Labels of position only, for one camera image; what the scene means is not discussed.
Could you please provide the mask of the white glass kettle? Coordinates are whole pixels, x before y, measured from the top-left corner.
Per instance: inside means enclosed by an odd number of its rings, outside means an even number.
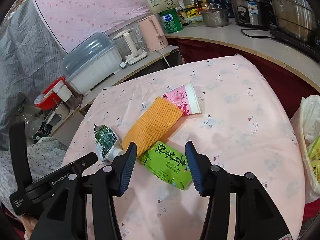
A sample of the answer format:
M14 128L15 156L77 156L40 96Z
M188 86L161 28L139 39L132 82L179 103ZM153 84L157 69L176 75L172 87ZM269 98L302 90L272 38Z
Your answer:
M148 56L148 53L140 46L132 28L119 32L112 38L112 41L118 47L123 58L123 63L120 64L121 68L127 64L133 65Z

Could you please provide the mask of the green tin can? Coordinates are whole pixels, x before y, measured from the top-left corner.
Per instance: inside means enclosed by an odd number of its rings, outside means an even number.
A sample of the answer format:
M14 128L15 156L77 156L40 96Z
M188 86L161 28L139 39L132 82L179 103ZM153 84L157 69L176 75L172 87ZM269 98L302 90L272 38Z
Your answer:
M175 33L183 29L175 8L160 12L159 16L166 33Z

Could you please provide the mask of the steel rice cooker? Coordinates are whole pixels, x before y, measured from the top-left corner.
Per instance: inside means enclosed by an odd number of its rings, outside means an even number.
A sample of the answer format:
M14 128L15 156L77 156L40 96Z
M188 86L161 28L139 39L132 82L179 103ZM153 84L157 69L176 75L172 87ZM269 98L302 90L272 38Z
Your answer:
M270 23L266 0L230 0L238 25L266 28Z

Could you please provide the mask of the large steel steamer pot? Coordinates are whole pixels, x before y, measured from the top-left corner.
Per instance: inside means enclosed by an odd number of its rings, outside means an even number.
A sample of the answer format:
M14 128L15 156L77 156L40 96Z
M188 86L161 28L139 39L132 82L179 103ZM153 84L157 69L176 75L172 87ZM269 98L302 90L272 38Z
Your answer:
M316 40L316 16L307 0L270 0L278 27L288 35L313 43Z

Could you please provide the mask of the white lined trash bin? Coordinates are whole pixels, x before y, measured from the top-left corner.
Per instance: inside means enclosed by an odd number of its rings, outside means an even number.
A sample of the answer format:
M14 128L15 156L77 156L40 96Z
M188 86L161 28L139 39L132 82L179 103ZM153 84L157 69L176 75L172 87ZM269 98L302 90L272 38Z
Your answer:
M299 109L291 118L305 177L305 202L319 199L319 96L302 98Z

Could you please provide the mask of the white lidded glass jar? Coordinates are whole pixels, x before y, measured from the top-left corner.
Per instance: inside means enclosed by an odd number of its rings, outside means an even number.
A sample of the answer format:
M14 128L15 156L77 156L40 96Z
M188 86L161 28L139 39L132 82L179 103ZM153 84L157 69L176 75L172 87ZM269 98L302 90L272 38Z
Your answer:
M70 109L75 110L78 107L79 101L62 80L59 80L52 90Z

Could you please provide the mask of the black induction cooktop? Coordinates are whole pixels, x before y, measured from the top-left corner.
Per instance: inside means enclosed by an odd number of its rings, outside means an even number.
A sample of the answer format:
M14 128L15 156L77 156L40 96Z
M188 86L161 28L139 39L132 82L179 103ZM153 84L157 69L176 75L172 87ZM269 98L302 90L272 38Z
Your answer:
M270 34L275 40L295 48L319 63L319 45L312 42L300 41L299 39L282 32L278 28L270 30Z

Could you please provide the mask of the yellow label sauce jar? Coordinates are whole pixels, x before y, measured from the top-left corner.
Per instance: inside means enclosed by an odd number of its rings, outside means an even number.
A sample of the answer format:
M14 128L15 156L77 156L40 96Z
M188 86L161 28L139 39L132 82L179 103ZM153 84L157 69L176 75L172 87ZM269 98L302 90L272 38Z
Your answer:
M194 5L186 6L185 12L190 26L195 27L203 24L203 16Z

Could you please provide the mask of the small steel bowl with lid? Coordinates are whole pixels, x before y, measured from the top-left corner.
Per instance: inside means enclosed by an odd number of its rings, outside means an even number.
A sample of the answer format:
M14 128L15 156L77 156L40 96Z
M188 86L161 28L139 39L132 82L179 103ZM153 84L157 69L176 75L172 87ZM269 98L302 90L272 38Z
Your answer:
M228 12L226 9L208 9L202 12L202 16L203 21L207 27L224 27L229 23Z

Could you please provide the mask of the pink electric kettle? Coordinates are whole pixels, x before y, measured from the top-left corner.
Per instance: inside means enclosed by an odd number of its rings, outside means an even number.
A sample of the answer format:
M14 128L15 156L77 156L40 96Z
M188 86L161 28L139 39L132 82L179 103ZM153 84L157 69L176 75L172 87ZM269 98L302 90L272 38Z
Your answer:
M157 17L148 16L137 22L146 46L150 52L163 49L169 44Z

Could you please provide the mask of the white box with clear lid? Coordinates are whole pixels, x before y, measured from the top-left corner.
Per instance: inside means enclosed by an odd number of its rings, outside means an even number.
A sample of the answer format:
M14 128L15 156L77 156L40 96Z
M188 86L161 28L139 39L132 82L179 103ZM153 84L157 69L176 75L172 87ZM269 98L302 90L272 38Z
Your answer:
M97 32L80 43L62 61L67 83L86 95L104 79L120 70L121 54L103 32Z

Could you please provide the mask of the grey striped cloth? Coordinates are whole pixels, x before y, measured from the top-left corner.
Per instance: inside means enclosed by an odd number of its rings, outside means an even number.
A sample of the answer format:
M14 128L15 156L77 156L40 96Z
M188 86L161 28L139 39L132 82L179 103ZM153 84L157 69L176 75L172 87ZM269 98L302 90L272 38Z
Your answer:
M10 148L9 126L20 105L31 105L63 75L62 58L32 0L1 26L1 150Z

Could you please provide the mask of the pink dotted wall cloth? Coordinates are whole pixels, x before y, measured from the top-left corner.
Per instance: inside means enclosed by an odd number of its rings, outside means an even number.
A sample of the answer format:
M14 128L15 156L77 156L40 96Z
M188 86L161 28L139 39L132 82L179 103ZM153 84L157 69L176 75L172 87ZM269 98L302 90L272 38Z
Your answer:
M111 34L146 16L145 0L35 0L53 36L66 52L96 32Z

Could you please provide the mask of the green tea carton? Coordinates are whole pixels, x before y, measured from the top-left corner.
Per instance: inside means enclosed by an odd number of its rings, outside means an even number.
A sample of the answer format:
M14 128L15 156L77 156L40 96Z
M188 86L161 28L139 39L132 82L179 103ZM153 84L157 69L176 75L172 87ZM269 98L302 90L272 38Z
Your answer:
M157 178L180 190L185 190L192 182L185 155L161 141L153 144L138 160Z

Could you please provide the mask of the orange foam fruit net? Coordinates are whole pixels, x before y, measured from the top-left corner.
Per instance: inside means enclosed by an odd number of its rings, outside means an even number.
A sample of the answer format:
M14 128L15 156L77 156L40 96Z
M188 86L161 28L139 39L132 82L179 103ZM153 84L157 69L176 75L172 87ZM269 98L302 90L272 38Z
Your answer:
M139 157L156 143L183 115L173 103L157 97L148 110L133 124L122 140L123 150L134 142Z

